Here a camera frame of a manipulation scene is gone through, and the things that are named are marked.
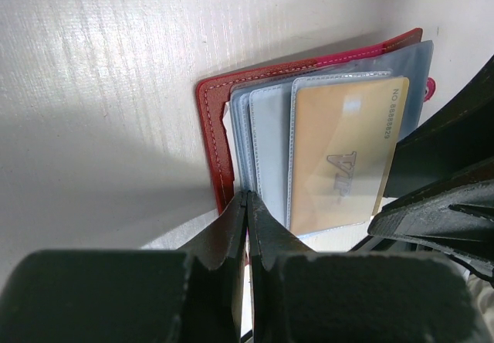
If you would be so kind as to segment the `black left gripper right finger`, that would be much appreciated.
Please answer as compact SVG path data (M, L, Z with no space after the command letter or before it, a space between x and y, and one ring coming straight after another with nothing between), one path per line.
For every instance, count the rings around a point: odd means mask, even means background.
M256 342L489 342L457 268L431 252L318 253L250 192Z

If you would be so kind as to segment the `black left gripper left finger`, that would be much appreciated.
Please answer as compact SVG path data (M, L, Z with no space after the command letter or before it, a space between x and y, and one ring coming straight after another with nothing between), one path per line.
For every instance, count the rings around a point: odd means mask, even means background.
M247 195L176 250L43 250L1 294L3 342L237 342Z

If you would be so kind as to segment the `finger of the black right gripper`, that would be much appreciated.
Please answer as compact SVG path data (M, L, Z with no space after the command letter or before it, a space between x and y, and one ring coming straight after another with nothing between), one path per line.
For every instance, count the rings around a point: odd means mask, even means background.
M444 253L477 277L493 280L493 181L384 209L368 227L371 236L426 246Z
M396 147L384 190L400 198L493 156L493 59Z

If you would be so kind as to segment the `gold card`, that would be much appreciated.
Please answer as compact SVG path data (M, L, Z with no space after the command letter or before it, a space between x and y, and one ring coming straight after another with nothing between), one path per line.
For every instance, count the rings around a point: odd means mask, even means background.
M296 92L292 233L371 217L391 168L408 86L400 76Z

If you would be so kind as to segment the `red leather card holder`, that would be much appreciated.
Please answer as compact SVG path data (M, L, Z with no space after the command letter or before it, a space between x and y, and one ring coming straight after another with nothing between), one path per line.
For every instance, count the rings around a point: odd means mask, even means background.
M236 192L254 192L290 230L296 92L406 77L399 142L417 128L434 91L433 50L416 28L373 46L202 80L196 101L218 210L225 210Z

